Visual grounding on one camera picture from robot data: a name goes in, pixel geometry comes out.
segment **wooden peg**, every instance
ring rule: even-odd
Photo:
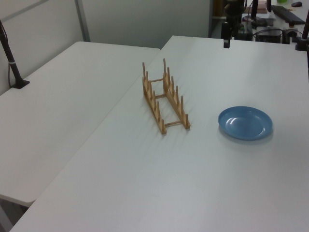
[[[186,126],[189,125],[188,114],[185,115],[185,125]]]
[[[163,66],[164,66],[164,76],[166,75],[166,64],[165,64],[165,58],[163,59]]]
[[[170,85],[169,67],[168,67],[168,80],[169,80],[169,85]]]
[[[176,104],[179,104],[179,96],[178,96],[178,86],[176,86]]]
[[[163,92],[166,93],[168,90],[166,83],[165,83],[165,75],[163,74]]]
[[[145,63],[143,62],[143,75],[144,77],[146,76],[146,72],[145,72]]]
[[[161,126],[162,126],[162,130],[164,129],[165,125],[164,125],[164,119],[161,120]]]
[[[156,111],[157,111],[157,114],[158,114],[158,120],[160,121],[160,106],[159,106],[158,101],[156,102]]]
[[[172,96],[174,97],[174,77],[172,76]]]
[[[153,103],[154,103],[154,111],[156,109],[156,104],[155,104],[155,91],[153,90]]]
[[[152,99],[153,99],[153,96],[152,96],[152,94],[153,94],[153,88],[152,88],[152,86],[151,86],[151,83],[149,83],[149,92],[150,92],[150,100],[152,100]]]
[[[147,81],[147,84],[149,84],[148,72],[147,71],[146,71],[146,81]]]
[[[182,99],[182,102],[181,102],[181,109],[182,109],[182,111],[181,111],[181,114],[183,115],[183,96],[181,96],[181,99]]]

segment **black cable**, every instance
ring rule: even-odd
[[[3,30],[3,32],[4,32],[5,39],[6,39],[6,41],[8,41],[8,35],[6,34],[6,31],[5,31],[4,26],[3,26],[3,24],[1,23],[1,21],[0,21],[0,25],[1,25],[1,28],[2,28],[2,30]]]
[[[9,86],[10,86],[10,88],[12,88],[12,86],[11,86],[11,81],[10,81],[10,63],[9,63],[9,70],[8,70],[8,73],[9,73],[9,77],[8,77],[8,79],[9,79]]]
[[[252,36],[255,36],[255,35],[260,34],[260,33],[263,33],[263,32],[272,31],[272,30],[280,30],[280,31],[283,32],[283,30],[282,30],[282,29],[279,29],[279,28],[277,28],[277,29],[265,29],[265,30],[261,30],[261,31],[258,31],[258,32],[256,32],[256,33],[254,33]]]

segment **table surface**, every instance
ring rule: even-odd
[[[162,76],[163,58],[191,129],[161,135],[140,77],[12,232],[307,231],[306,53],[173,36],[147,68],[150,79]],[[218,115],[237,105],[266,112],[273,133],[258,141],[224,134]],[[160,110],[166,123],[175,117],[165,99]]]
[[[78,42],[1,95],[0,198],[31,205],[158,52]]]

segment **black stand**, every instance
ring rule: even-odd
[[[303,35],[301,37],[297,38],[297,44],[295,46],[295,50],[297,50],[297,51],[307,51],[307,46],[309,44],[308,32],[309,32],[309,10],[308,10],[307,19],[306,19],[306,22],[305,22]]]
[[[1,21],[0,21],[0,41],[1,41],[2,47],[4,49],[5,55],[6,55],[8,61],[9,61],[9,64],[11,66],[12,72],[15,76],[15,85],[13,85],[12,88],[21,89],[24,86],[26,86],[27,84],[29,84],[30,82],[23,80],[20,76],[20,73],[19,73],[19,70],[18,70],[17,65],[15,63],[13,54],[12,54],[11,49],[9,47],[8,38],[6,36],[5,30],[4,30],[4,27],[1,23]]]

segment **white wall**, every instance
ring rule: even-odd
[[[162,48],[172,35],[208,37],[211,0],[80,0],[91,42]]]
[[[48,0],[3,26],[22,78],[83,40],[74,0]],[[7,76],[8,60],[0,46],[0,95],[9,89]]]

